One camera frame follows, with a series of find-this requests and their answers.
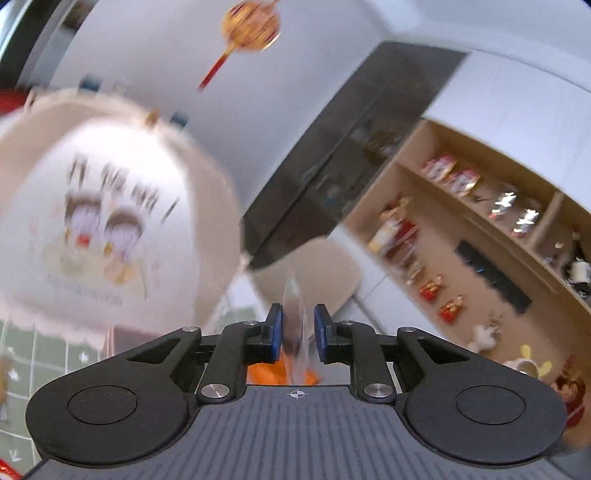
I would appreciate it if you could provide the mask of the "clear snack packet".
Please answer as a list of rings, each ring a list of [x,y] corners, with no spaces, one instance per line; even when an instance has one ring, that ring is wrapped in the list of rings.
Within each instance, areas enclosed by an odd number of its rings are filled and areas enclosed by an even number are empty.
[[[287,278],[283,291],[283,353],[286,356],[287,383],[307,384],[310,353],[308,353],[308,318],[301,289],[294,275]]]

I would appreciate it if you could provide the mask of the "orange plastic bag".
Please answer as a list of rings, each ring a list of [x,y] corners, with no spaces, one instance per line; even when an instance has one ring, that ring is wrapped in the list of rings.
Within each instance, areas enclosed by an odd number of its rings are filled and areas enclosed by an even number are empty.
[[[290,380],[290,359],[281,355],[273,364],[256,363],[247,367],[247,379],[253,385],[296,385]]]

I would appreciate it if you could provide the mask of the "beige dining chair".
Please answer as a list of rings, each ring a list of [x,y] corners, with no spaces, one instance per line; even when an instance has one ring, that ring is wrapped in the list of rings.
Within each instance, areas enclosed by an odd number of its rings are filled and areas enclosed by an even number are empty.
[[[334,315],[356,293],[362,270],[345,248],[327,237],[301,245],[269,266],[250,270],[260,295],[269,303],[280,303],[287,280],[300,287],[308,319],[317,304],[325,304]]]

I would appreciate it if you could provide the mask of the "red figurine left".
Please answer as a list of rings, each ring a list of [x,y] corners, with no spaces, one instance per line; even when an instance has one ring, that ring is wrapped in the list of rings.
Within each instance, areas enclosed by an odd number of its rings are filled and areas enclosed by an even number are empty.
[[[420,287],[419,293],[424,300],[432,303],[438,298],[439,294],[445,287],[445,275],[437,274]]]

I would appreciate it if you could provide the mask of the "red figurine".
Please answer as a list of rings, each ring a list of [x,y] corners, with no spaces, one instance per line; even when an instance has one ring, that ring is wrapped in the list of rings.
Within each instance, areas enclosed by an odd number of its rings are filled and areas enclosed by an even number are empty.
[[[448,324],[453,324],[457,317],[462,313],[464,304],[465,296],[459,294],[440,308],[439,316]]]
[[[420,287],[419,293],[424,300],[432,303],[438,298],[439,294],[445,287],[445,275],[437,274]]]

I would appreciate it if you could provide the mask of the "red figurine right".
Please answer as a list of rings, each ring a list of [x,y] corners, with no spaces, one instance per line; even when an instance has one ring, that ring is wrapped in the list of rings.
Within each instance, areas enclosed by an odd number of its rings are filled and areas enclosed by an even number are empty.
[[[440,308],[439,316],[448,324],[453,324],[457,317],[462,313],[464,304],[465,296],[459,294]]]

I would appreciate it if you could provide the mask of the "pink food cover tent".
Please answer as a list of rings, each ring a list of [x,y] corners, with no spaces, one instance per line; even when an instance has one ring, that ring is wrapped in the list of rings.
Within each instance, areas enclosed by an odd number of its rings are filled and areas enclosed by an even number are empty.
[[[231,179],[155,112],[56,91],[1,121],[1,316],[101,344],[204,327],[238,272]]]

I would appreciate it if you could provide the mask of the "dark glass cabinet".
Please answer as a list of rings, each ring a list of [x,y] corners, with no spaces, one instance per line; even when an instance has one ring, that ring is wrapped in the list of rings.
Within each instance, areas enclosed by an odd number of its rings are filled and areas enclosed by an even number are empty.
[[[464,57],[461,51],[402,42],[376,47],[243,216],[243,244],[252,269],[331,234]]]

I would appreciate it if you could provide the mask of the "green grid tablecloth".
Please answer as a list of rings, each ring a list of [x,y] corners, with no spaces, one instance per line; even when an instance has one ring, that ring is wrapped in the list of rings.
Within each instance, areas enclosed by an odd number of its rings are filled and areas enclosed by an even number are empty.
[[[25,413],[42,386],[106,356],[104,348],[70,343],[59,337],[1,321],[1,357],[5,394],[1,404],[1,460],[22,476],[40,461],[28,432]]]

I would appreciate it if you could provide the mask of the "red gold hanging ornament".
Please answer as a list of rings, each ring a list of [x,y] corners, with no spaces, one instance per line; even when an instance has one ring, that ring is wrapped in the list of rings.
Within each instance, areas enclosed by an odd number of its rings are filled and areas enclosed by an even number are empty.
[[[277,1],[242,1],[224,14],[221,32],[226,48],[201,80],[198,85],[200,91],[211,83],[232,53],[262,52],[276,42],[281,28],[277,4]]]

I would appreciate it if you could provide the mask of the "wooden wall shelf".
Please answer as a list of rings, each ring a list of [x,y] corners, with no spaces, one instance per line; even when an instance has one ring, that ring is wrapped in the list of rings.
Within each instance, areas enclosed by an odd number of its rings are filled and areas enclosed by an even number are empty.
[[[504,154],[424,120],[345,219],[418,325],[553,386],[566,439],[590,441],[590,215]],[[419,289],[437,274],[430,303]],[[465,296],[453,324],[440,308]]]

